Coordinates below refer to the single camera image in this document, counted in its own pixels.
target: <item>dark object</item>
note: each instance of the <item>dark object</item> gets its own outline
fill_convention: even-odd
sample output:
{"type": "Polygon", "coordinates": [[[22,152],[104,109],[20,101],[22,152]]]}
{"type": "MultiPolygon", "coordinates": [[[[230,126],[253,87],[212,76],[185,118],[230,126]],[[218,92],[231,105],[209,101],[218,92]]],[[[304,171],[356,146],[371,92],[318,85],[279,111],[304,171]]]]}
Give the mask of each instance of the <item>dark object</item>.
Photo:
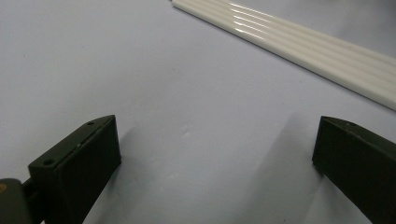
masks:
{"type": "Polygon", "coordinates": [[[396,145],[354,123],[322,117],[314,165],[373,223],[396,223],[396,145]]]}
{"type": "Polygon", "coordinates": [[[1,223],[80,224],[119,165],[115,116],[94,119],[33,161],[23,186],[0,180],[1,223]]]}

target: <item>brass screw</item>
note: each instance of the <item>brass screw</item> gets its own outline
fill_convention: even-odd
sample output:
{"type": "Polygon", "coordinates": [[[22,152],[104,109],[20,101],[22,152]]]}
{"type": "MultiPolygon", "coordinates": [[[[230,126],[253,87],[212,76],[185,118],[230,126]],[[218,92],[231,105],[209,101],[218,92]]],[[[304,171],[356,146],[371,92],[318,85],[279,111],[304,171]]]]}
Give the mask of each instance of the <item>brass screw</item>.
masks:
{"type": "Polygon", "coordinates": [[[0,193],[3,193],[4,191],[6,191],[6,189],[7,189],[6,184],[0,184],[0,193]]]}

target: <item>white ribbed strip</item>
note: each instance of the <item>white ribbed strip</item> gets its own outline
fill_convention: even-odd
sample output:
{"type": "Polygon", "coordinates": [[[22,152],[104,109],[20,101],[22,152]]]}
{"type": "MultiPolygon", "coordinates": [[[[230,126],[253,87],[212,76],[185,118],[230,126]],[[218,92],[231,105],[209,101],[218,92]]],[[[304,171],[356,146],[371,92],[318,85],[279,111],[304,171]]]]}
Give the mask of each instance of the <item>white ribbed strip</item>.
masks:
{"type": "Polygon", "coordinates": [[[172,4],[396,110],[393,58],[228,1],[173,0],[172,4]]]}

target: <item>white plastic object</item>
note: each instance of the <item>white plastic object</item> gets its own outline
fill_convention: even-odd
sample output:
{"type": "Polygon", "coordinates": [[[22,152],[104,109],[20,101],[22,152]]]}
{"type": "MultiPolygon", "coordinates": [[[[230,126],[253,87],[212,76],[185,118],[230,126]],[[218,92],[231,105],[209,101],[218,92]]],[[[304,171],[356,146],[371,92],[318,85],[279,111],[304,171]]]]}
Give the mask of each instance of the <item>white plastic object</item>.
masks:
{"type": "Polygon", "coordinates": [[[396,60],[224,0],[172,4],[293,63],[396,110],[396,60]]]}

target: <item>gray surface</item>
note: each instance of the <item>gray surface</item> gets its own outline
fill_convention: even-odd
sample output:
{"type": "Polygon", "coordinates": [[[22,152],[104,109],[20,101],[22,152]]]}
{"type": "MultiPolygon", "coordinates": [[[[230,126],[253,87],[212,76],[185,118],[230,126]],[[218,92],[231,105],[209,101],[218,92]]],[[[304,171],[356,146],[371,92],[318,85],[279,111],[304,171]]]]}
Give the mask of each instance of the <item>gray surface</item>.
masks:
{"type": "MultiPolygon", "coordinates": [[[[238,2],[396,57],[394,1],[238,2]]],[[[370,223],[311,165],[319,117],[396,142],[394,111],[164,0],[1,0],[0,74],[0,178],[117,116],[86,223],[370,223]]]]}

